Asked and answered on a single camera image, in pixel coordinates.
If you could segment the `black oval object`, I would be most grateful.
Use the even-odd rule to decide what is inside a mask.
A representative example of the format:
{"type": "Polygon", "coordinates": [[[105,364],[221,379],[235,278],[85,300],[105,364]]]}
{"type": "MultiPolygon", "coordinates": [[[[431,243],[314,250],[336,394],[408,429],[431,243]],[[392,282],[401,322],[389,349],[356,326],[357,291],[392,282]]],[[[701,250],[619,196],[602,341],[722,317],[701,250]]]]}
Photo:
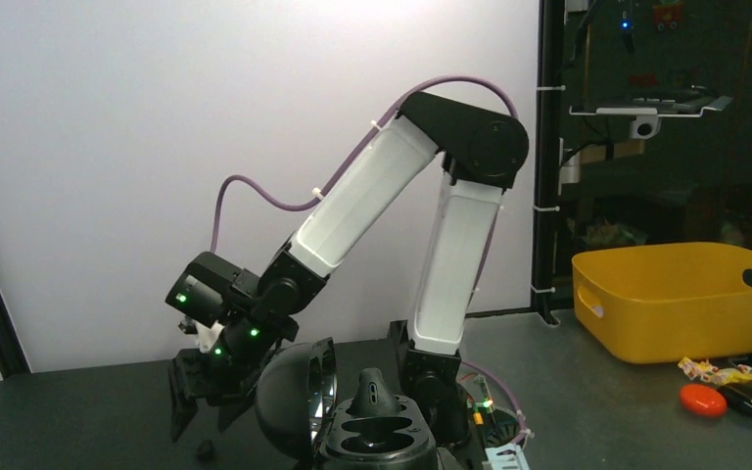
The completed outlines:
{"type": "Polygon", "coordinates": [[[309,469],[445,468],[413,399],[394,394],[400,414],[356,418],[348,414],[353,396],[341,398],[335,344],[326,338],[278,353],[259,377],[254,410],[265,438],[309,469]]]}

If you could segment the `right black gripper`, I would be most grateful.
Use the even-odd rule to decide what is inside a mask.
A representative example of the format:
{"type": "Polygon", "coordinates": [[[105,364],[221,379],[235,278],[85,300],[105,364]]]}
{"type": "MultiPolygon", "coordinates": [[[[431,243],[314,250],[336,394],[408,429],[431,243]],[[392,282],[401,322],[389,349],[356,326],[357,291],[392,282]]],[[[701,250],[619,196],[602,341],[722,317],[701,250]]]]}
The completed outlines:
{"type": "MultiPolygon", "coordinates": [[[[295,338],[298,325],[291,315],[298,299],[299,287],[290,277],[264,282],[212,252],[189,262],[166,303],[201,328],[219,324],[221,330],[209,346],[183,350],[169,363],[173,444],[195,418],[198,399],[221,404],[245,395],[281,344],[295,338]]],[[[224,433],[254,402],[240,399],[220,406],[217,431],[224,433]]]]}

